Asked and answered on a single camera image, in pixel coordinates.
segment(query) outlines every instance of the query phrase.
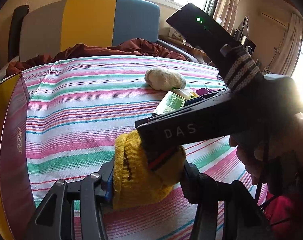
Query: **beige curtain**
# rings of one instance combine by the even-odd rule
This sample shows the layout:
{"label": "beige curtain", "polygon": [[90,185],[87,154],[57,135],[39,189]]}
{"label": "beige curtain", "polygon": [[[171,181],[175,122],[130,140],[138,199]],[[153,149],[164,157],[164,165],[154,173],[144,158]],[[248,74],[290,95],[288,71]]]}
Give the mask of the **beige curtain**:
{"label": "beige curtain", "polygon": [[218,0],[213,19],[221,19],[221,26],[231,33],[238,8],[238,0]]}
{"label": "beige curtain", "polygon": [[293,74],[299,57],[302,34],[303,21],[293,13],[284,41],[269,66],[272,73],[288,76]]}

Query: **green package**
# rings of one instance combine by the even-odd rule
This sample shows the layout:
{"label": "green package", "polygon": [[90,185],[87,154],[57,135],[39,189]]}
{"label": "green package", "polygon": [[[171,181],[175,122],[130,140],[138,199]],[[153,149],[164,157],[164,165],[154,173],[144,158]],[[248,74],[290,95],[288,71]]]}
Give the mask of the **green package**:
{"label": "green package", "polygon": [[155,114],[166,114],[184,107],[185,98],[168,91],[165,97],[154,110]]}

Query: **white glove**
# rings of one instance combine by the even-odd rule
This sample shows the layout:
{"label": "white glove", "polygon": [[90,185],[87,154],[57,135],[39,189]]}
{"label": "white glove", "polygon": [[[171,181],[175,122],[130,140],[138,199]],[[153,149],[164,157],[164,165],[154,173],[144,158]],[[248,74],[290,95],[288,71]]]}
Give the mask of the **white glove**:
{"label": "white glove", "polygon": [[185,88],[186,80],[178,72],[165,68],[154,68],[146,71],[145,81],[155,90],[171,91],[175,88]]}

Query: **black bracket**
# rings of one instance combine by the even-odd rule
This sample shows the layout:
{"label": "black bracket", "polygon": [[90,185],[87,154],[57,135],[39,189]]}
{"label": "black bracket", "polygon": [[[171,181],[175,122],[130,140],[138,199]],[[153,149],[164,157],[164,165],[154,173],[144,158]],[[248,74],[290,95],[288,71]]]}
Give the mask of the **black bracket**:
{"label": "black bracket", "polygon": [[185,198],[198,204],[190,239],[215,239],[218,201],[224,201],[223,240],[275,240],[268,220],[240,181],[215,181],[185,161],[180,184]]}
{"label": "black bracket", "polygon": [[31,218],[26,240],[75,240],[74,200],[80,200],[83,240],[107,240],[101,203],[113,199],[114,157],[83,180],[57,180]]}
{"label": "black bracket", "polygon": [[8,37],[7,62],[19,55],[20,31],[24,17],[29,12],[28,5],[18,6],[13,13],[10,23],[10,33]]}

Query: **bed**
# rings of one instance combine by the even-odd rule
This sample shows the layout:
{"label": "bed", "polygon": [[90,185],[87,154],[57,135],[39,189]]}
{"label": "bed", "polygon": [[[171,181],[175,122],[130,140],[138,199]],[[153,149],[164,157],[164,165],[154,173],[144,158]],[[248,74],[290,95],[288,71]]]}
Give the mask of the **bed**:
{"label": "bed", "polygon": [[[36,205],[58,179],[83,179],[111,160],[114,140],[150,116],[165,95],[144,81],[149,68],[179,71],[188,88],[224,87],[210,66],[147,56],[99,56],[58,61],[23,72],[30,94],[26,123],[28,171]],[[250,175],[224,136],[185,145],[187,160],[218,181],[238,179],[252,195]],[[266,196],[263,186],[259,203]],[[196,205],[180,185],[157,204],[113,211],[104,208],[109,239],[189,239]],[[79,202],[75,234],[81,239]],[[218,204],[217,239],[222,237],[223,203]]]}

